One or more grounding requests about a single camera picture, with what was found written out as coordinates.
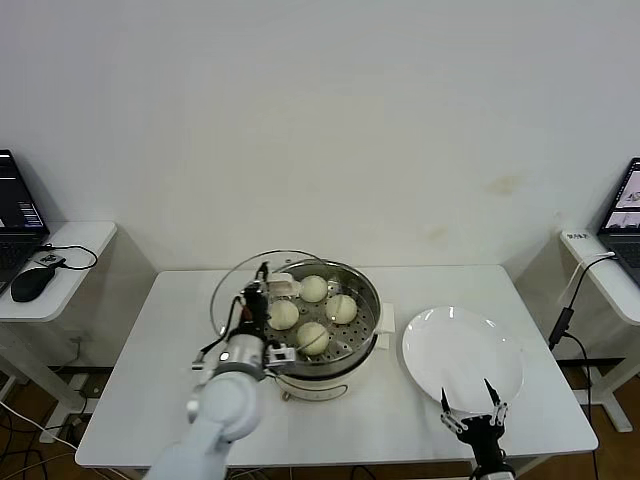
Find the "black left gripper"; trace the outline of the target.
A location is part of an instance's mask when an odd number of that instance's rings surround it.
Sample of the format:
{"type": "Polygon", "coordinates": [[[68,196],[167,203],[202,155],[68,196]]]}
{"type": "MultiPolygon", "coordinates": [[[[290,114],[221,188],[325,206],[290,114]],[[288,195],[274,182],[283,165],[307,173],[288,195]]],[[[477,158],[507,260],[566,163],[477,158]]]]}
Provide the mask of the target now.
{"type": "Polygon", "coordinates": [[[242,290],[244,306],[237,326],[238,334],[246,334],[264,341],[265,325],[268,323],[269,261],[263,261],[256,271],[256,281],[242,290]]]}

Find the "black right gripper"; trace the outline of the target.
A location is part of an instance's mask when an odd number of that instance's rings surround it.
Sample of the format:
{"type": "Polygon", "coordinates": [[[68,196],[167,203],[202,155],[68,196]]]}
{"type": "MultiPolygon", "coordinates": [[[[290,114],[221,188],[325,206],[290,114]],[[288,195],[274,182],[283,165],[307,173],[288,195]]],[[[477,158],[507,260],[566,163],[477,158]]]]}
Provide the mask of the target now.
{"type": "Polygon", "coordinates": [[[471,447],[475,461],[481,469],[499,469],[503,465],[500,438],[504,435],[504,423],[508,404],[501,400],[497,390],[484,378],[486,389],[493,404],[491,415],[464,418],[461,421],[453,414],[446,392],[441,388],[441,422],[457,438],[471,447]]]}

